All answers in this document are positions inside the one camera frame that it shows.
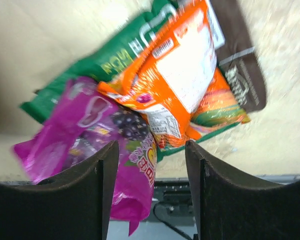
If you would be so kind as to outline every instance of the candy package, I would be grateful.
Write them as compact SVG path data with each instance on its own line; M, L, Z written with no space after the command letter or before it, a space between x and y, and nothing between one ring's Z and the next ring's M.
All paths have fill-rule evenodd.
M160 150L201 138L192 115L213 79L217 57L204 0L180 9L117 78L98 91L142 114Z
M13 151L35 183L84 161L110 141L119 143L111 218L130 222L129 234L147 218L157 153L146 121L96 91L88 77L70 80L40 132Z

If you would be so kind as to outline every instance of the nutrition label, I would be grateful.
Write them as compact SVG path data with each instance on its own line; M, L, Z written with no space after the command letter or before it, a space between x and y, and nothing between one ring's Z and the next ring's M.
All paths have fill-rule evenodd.
M153 105L138 112L147 115L150 129L155 135L169 134L178 139L181 138L178 121L161 104Z
M193 19L199 24L198 16ZM187 31L177 29L175 36L180 45L156 63L157 70L190 114L197 109L217 65L208 26L193 25Z

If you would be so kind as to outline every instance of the barcode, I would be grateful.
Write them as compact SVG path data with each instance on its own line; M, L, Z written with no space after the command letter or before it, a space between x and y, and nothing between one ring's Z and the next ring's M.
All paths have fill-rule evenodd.
M174 47L174 41L171 39L167 39L164 43L162 43L160 46L155 48L152 52L152 55L155 59L160 58L163 54L168 52L170 49Z

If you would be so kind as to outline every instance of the white label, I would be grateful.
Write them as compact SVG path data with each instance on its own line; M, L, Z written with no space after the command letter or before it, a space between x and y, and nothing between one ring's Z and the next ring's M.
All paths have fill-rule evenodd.
M175 36L180 45L160 59L156 67L191 114L197 109L213 78L217 57L208 26L201 26L200 32L195 24L187 26L187 31L176 29Z
M178 5L185 6L189 2L190 2L190 0L179 0ZM208 13L207 13L208 16L207 17L208 17L210 29L212 32L214 48L218 49L218 48L221 48L223 45L225 45L226 39L225 39L224 33L222 32L222 29L221 29L219 21L217 19L215 10L212 7L210 0L205 0L205 2L206 2L206 5L208 6Z
M172 40L172 38L168 38L166 41L164 41L160 46L156 47L153 52L152 55L155 59L160 58L162 55L164 55L165 53L167 53L170 49L172 49L174 47L174 41Z
M153 105L138 112L147 115L149 126L153 134L169 134L178 139L181 138L178 121L171 112L161 104Z

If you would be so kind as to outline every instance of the black cable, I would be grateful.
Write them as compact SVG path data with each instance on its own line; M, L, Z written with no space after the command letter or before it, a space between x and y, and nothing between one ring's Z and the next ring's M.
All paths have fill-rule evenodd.
M173 226L172 224L170 224L169 222L165 221L165 220L162 220L160 219L158 216L157 216L157 213L156 213L156 208L158 206L165 206L165 203L164 202L157 202L154 206L153 206L153 209L152 209L152 212L153 212L153 215L154 217L161 223L163 223L164 225L166 225L168 228L170 228L171 230L173 230L174 232L176 232L177 234L179 234L181 237L187 239L187 240L193 240L188 234L186 234L184 231L180 230L179 228Z

